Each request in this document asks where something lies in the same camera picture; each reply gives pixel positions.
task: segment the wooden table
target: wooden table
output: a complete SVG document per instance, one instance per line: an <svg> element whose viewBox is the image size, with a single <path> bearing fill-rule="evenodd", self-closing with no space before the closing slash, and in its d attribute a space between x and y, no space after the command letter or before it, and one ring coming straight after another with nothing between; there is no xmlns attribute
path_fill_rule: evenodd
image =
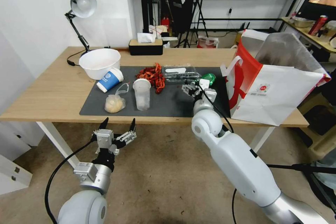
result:
<svg viewBox="0 0 336 224"><path fill-rule="evenodd" d="M106 116L86 116L79 112L95 80L90 79L79 66L67 64L67 57L81 51L81 47L68 47L40 77L5 111L0 120L36 121L64 157L72 150L54 127L52 122L101 123ZM191 64L195 67L219 67L229 65L235 49L163 49L162 56L131 56L121 51L122 66L151 66L155 62L161 65ZM78 62L79 55L72 57ZM135 117L137 124L191 124L191 118L177 117ZM109 123L125 123L133 117L110 116ZM229 119L232 126L264 126L257 133L251 147L257 151L275 127L265 124ZM296 109L281 127L307 127L309 124ZM79 162L76 156L69 160L75 167Z"/></svg>
<svg viewBox="0 0 336 224"><path fill-rule="evenodd" d="M306 28L298 28L294 25L294 23L291 23L289 21L289 17L283 17L281 18L282 21L284 21L287 25L289 25L290 27L292 27L293 29L295 29L296 31L298 31L301 35L303 35L310 43L312 43L313 45L315 45L318 48L323 48L324 50L328 51L328 52L332 52L332 53L336 53L336 49L333 48L329 42L325 42L323 40L321 40L319 37L317 36L312 36L309 35L308 32L310 30L311 27L306 27Z"/></svg>

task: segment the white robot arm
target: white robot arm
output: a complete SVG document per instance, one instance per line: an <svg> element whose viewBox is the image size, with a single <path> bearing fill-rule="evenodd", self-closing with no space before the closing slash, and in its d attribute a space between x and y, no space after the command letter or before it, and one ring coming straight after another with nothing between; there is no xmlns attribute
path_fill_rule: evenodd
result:
<svg viewBox="0 0 336 224"><path fill-rule="evenodd" d="M110 175L114 170L114 157L119 154L120 148L137 137L135 119L129 131L116 138L110 129L99 129L93 134L98 143L98 156L92 162L79 162L75 167L73 172L84 190L74 194L63 204L58 215L58 224L104 223L107 211L105 195L110 186Z"/></svg>
<svg viewBox="0 0 336 224"><path fill-rule="evenodd" d="M208 83L202 79L199 85L202 89L197 88L196 95L193 94L198 100L194 105L192 131L209 147L212 158L237 191L260 206L275 223L328 223L307 204L282 193L270 169L248 144L237 134L222 130L220 116L209 105L209 100L215 100L216 91L207 88ZM190 95L194 87L183 85L182 90Z"/></svg>

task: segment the lamp shade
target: lamp shade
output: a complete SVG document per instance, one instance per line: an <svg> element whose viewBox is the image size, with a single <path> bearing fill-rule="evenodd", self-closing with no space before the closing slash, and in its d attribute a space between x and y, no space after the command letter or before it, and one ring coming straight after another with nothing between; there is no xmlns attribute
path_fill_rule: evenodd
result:
<svg viewBox="0 0 336 224"><path fill-rule="evenodd" d="M97 8L97 0L70 0L70 6L77 17L88 18Z"/></svg>

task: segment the paper bag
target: paper bag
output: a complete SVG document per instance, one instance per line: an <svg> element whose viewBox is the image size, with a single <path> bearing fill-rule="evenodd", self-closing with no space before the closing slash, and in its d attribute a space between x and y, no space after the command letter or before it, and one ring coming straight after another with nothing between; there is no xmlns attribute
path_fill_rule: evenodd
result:
<svg viewBox="0 0 336 224"><path fill-rule="evenodd" d="M255 58L250 46L257 52ZM301 42L287 33L261 36L259 32L246 30L235 58L228 68L221 66L221 70L226 76L231 118L275 126L314 87L330 80Z"/></svg>

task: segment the brown carpet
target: brown carpet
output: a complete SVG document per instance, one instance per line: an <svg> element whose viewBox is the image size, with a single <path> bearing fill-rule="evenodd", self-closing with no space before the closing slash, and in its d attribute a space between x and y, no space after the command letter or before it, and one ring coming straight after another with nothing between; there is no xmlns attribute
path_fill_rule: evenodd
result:
<svg viewBox="0 0 336 224"><path fill-rule="evenodd" d="M55 124L69 146L84 145L98 124ZM128 125L109 125L123 133ZM247 143L257 132L254 127L236 127ZM207 146L196 140L190 126L138 125L138 138L120 150L115 159L105 223L233 223L233 186L213 162ZM96 143L78 154L81 161L95 158ZM266 163L309 162L307 148L290 129L277 128L259 151ZM33 173L29 188L0 196L0 223L51 223L44 208L44 190L51 172L62 156L46 137L38 147L16 163ZM287 195L305 201L330 223L332 211L311 192L300 172L272 170ZM78 192L78 179L65 164L50 190L51 210L57 217L62 204ZM238 224L271 223L254 203L236 195Z"/></svg>

